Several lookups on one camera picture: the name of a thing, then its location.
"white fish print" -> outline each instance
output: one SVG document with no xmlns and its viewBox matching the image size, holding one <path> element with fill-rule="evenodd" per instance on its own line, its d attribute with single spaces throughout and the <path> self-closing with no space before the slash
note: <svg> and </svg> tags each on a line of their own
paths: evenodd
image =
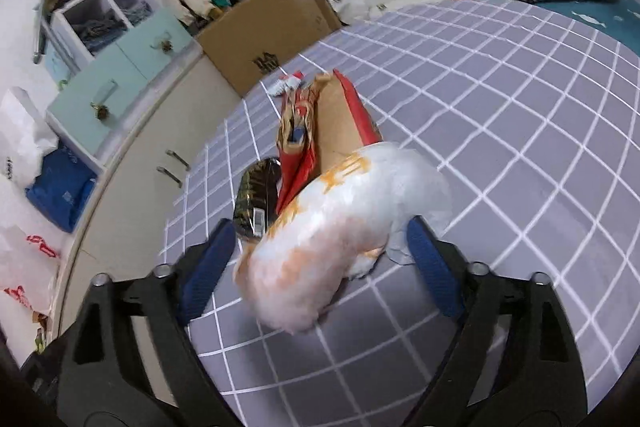
<svg viewBox="0 0 640 427">
<path fill-rule="evenodd" d="M 587 21 L 590 22 L 591 24 L 597 24 L 599 26 L 602 26 L 603 28 L 606 28 L 607 25 L 604 22 L 600 22 L 597 19 L 594 19 L 593 17 L 589 17 L 588 15 L 585 15 L 583 13 L 576 13 L 576 12 L 572 12 L 572 14 L 577 15 L 578 17 L 580 17 L 580 19 L 582 19 L 583 21 Z"/>
</svg>

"bed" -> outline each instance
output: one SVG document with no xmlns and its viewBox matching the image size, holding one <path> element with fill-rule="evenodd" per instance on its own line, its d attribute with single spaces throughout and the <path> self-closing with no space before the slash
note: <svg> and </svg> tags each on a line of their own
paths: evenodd
<svg viewBox="0 0 640 427">
<path fill-rule="evenodd" d="M 286 64 L 338 68 L 383 137 L 449 181 L 444 239 L 498 274 L 547 272 L 577 338 L 590 409 L 640 344 L 639 59 L 613 38 L 513 0 L 457 0 L 345 28 Z M 231 217 L 244 169 L 276 155 L 265 78 L 215 132 L 168 216 L 159 261 L 175 262 Z M 454 333 L 413 266 L 383 256 L 344 285 L 326 318 L 290 336 L 250 315 L 225 271 L 190 339 L 249 426 L 400 425 Z M 486 396 L 498 326 L 475 393 Z"/>
</svg>

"drawer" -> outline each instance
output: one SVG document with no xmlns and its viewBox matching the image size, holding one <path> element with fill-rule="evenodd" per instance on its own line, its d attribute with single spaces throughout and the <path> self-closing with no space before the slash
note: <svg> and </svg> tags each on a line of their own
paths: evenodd
<svg viewBox="0 0 640 427">
<path fill-rule="evenodd" d="M 49 112 L 69 136 L 94 155 L 147 83 L 121 49 L 112 44 L 71 79 L 51 103 Z M 92 102 L 104 104 L 109 117 L 98 120 Z"/>
<path fill-rule="evenodd" d="M 163 50 L 162 42 L 171 49 Z M 116 44 L 148 80 L 155 78 L 175 55 L 191 42 L 191 36 L 169 10 L 159 10 L 142 24 L 127 32 Z"/>
<path fill-rule="evenodd" d="M 146 275 L 164 246 L 164 223 L 182 193 L 185 166 L 240 102 L 208 58 L 201 58 L 162 102 L 116 169 L 98 202 L 82 249 L 125 279 Z M 176 182 L 166 169 L 177 178 Z"/>
</svg>

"blue bag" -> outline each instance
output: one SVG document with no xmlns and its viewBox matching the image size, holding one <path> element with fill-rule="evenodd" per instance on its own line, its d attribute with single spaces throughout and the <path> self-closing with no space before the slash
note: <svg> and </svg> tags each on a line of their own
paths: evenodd
<svg viewBox="0 0 640 427">
<path fill-rule="evenodd" d="M 25 190 L 43 216 L 65 232 L 73 232 L 95 186 L 95 173 L 60 142 L 42 159 L 42 174 Z"/>
</svg>

